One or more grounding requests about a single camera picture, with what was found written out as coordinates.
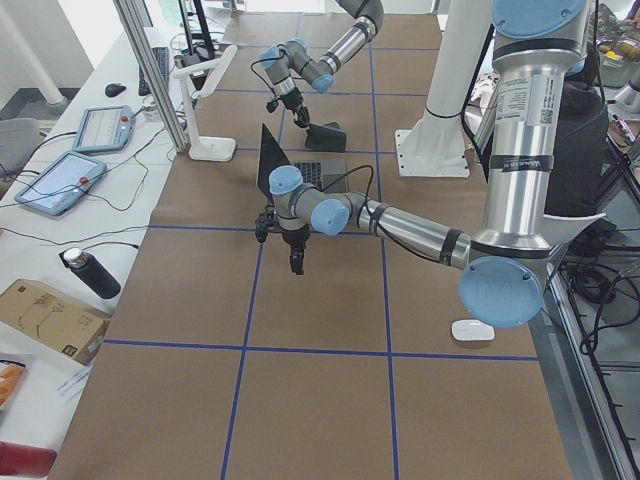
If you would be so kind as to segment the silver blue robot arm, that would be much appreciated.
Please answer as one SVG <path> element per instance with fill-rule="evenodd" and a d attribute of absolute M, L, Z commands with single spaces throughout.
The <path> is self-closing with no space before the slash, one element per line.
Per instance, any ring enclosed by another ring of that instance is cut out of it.
<path fill-rule="evenodd" d="M 384 9 L 380 1 L 340 1 L 338 5 L 355 19 L 355 23 L 319 59 L 315 60 L 307 53 L 303 40 L 293 38 L 270 47 L 258 60 L 269 78 L 267 86 L 273 94 L 266 104 L 267 111 L 275 111 L 282 103 L 293 113 L 294 123 L 307 131 L 309 140 L 338 138 L 346 133 L 335 122 L 324 125 L 311 122 L 291 74 L 299 74 L 316 92 L 326 92 L 341 67 L 371 42 L 383 26 Z"/>
<path fill-rule="evenodd" d="M 423 116 L 396 134 L 399 171 L 409 177 L 464 177 L 458 123 L 463 119 L 483 42 L 495 41 L 498 75 L 490 119 L 493 140 L 481 229 L 466 234 L 373 200 L 332 193 L 304 181 L 269 131 L 261 134 L 257 186 L 273 231 L 303 270 L 311 232 L 328 236 L 353 225 L 431 262 L 457 268 L 461 301 L 491 326 L 520 326 L 540 311 L 552 247 L 573 240 L 591 217 L 557 217 L 545 203 L 565 77 L 585 58 L 586 1 L 456 1 L 436 62 Z"/>

